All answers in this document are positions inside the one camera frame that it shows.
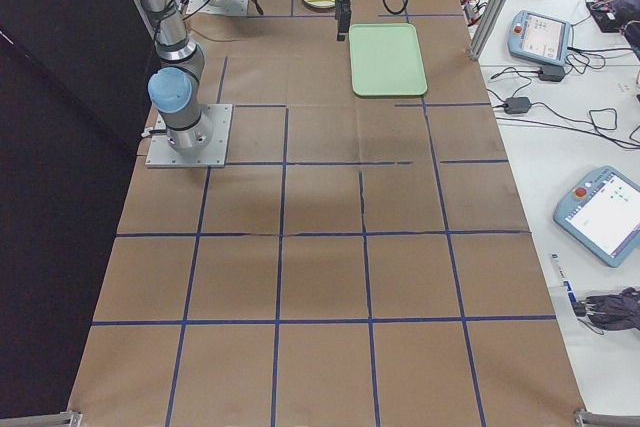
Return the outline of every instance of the white screen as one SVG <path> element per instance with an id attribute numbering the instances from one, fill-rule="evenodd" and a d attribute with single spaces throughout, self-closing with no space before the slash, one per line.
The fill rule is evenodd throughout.
<path id="1" fill-rule="evenodd" d="M 549 59 L 558 59 L 563 39 L 562 22 L 529 15 L 522 38 L 522 50 Z"/>
<path id="2" fill-rule="evenodd" d="M 615 174 L 566 220 L 600 249 L 615 257 L 640 227 L 640 192 Z"/>

